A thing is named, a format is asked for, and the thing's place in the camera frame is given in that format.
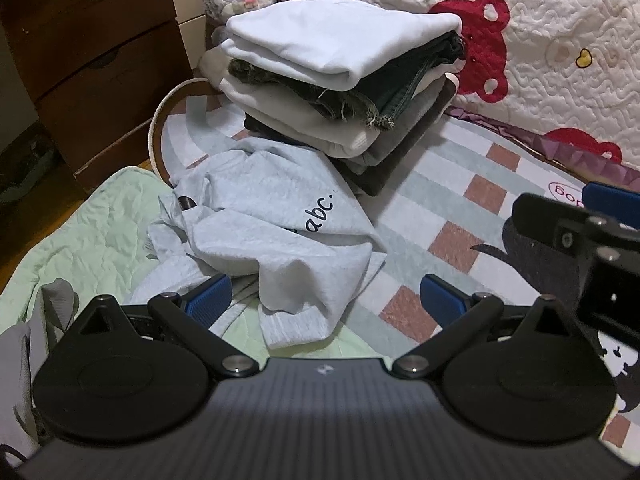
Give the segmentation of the light grey abc t-shirt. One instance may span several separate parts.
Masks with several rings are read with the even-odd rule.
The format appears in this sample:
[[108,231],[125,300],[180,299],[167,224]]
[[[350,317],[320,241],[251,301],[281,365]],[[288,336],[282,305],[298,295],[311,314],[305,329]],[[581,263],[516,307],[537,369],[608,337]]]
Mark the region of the light grey abc t-shirt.
[[254,285],[271,349],[329,338],[386,258],[382,240],[326,156],[256,136],[215,136],[172,179],[148,227],[157,266],[129,300],[183,294],[218,272]]

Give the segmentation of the light green quilted blanket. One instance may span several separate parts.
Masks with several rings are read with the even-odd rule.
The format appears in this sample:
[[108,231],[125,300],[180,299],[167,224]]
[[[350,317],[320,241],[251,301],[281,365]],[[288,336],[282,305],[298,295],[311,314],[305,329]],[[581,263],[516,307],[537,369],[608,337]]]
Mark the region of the light green quilted blanket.
[[[7,330],[32,314],[40,286],[62,278],[85,307],[97,294],[126,300],[156,266],[146,244],[146,228],[160,215],[158,198],[168,186],[149,172],[125,168],[109,177],[51,235],[32,248],[17,265],[1,293],[1,328]],[[222,335],[258,362],[270,356],[360,358],[398,355],[390,326],[356,307],[325,342],[271,351],[258,321],[257,297]]]

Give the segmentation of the checkered bed sheet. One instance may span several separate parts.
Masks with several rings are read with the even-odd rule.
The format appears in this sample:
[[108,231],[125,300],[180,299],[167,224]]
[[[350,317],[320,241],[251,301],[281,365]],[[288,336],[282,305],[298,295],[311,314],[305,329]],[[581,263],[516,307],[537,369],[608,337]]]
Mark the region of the checkered bed sheet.
[[[242,139],[244,113],[222,96],[189,96],[152,130],[168,174],[213,151],[209,133]],[[378,353],[399,356],[440,330],[420,305],[425,273],[467,292],[490,290],[510,304],[551,292],[575,309],[579,292],[572,260],[504,226],[520,193],[582,206],[584,185],[495,133],[454,118],[427,130],[377,196],[356,191],[387,247],[384,266],[343,316],[343,323]],[[639,454],[638,353],[593,335],[620,396],[603,439]]]

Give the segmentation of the grey cloth at left edge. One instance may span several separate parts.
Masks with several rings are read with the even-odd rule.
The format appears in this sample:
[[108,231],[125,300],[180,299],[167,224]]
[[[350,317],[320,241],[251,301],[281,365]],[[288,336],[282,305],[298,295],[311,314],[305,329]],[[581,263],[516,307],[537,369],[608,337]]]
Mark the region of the grey cloth at left edge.
[[1,334],[1,459],[18,466],[40,448],[46,433],[32,400],[32,384],[42,364],[73,323],[79,299],[58,278],[40,287],[32,317]]

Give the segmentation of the white red bear quilt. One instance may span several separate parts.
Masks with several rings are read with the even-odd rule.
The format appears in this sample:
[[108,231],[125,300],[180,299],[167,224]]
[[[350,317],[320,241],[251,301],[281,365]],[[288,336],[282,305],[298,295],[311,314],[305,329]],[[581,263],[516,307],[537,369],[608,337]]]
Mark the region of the white red bear quilt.
[[639,0],[362,1],[461,18],[454,116],[588,180],[638,188]]

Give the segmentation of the grey folded garment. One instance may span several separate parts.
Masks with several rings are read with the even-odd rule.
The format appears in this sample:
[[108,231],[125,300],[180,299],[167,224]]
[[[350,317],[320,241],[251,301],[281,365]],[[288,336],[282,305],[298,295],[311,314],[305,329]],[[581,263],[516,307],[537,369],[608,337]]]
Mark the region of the grey folded garment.
[[447,77],[441,76],[422,92],[418,93],[395,120],[395,127],[390,130],[382,130],[367,151],[355,158],[347,159],[347,168],[355,174],[362,174],[369,167],[378,166],[386,156],[401,144],[401,141],[405,139],[409,131],[433,107],[446,82]]

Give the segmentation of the dark wooden drawer cabinet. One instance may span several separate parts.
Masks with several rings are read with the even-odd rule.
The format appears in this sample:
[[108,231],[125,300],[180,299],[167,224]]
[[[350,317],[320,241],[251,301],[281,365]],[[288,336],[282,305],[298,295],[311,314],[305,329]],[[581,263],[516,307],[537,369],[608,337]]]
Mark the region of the dark wooden drawer cabinet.
[[1,25],[40,122],[85,191],[148,157],[157,105],[192,75],[174,0],[1,0]]

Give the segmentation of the white folded garment on top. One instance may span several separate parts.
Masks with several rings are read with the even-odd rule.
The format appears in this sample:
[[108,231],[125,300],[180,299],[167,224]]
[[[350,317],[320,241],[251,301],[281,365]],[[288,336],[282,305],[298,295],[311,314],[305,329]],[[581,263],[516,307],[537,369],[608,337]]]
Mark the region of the white folded garment on top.
[[221,49],[268,72],[335,91],[448,32],[452,13],[385,10],[359,0],[291,0],[232,16]]

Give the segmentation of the cream bedside drawer unit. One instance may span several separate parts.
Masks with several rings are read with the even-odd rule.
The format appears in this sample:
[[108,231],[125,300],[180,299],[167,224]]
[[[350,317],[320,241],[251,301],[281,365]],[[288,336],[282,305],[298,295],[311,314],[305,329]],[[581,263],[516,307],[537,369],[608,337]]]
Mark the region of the cream bedside drawer unit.
[[196,70],[200,58],[212,45],[213,29],[207,21],[204,0],[174,0],[174,6],[186,56],[192,70]]

